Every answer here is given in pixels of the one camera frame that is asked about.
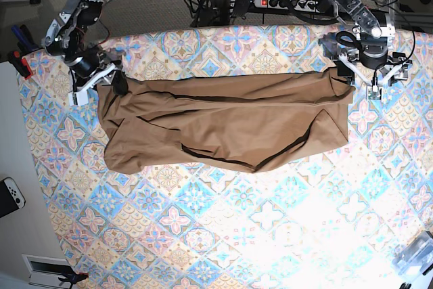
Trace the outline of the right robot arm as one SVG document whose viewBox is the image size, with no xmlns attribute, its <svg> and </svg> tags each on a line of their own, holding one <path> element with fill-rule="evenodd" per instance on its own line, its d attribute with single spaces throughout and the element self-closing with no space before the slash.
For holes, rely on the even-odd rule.
<svg viewBox="0 0 433 289">
<path fill-rule="evenodd" d="M 98 23 L 109 0 L 67 0 L 47 29 L 42 46 L 54 57 L 61 57 L 72 79 L 72 101 L 96 85 L 108 85 L 118 96 L 128 93 L 122 62 L 103 50 L 100 43 L 85 45 L 90 26 Z"/>
</svg>

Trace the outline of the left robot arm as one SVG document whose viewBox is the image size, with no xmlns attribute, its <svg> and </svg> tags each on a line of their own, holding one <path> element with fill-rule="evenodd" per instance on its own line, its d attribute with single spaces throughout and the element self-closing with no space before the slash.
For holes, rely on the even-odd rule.
<svg viewBox="0 0 433 289">
<path fill-rule="evenodd" d="M 354 22 L 350 32 L 340 31 L 319 40 L 325 57 L 338 67 L 338 76 L 354 85 L 359 77 L 366 85 L 368 99 L 380 100 L 382 89 L 398 81 L 406 81 L 412 61 L 401 52 L 392 52 L 396 28 L 389 14 L 373 13 L 361 0 L 326 0 L 335 18 L 343 22 L 341 13 Z"/>
</svg>

